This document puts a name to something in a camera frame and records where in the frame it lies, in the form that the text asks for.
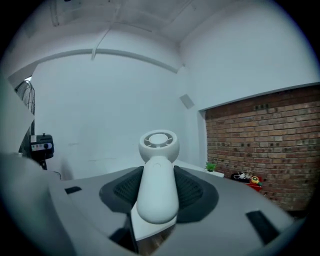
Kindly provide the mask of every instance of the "green plant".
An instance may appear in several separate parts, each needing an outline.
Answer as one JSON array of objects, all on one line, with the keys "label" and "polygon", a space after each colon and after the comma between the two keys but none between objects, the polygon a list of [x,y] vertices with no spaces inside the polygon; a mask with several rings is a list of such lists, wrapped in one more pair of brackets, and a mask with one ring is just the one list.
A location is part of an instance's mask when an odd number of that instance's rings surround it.
[{"label": "green plant", "polygon": [[205,168],[208,172],[213,172],[217,167],[216,163],[207,162]]}]

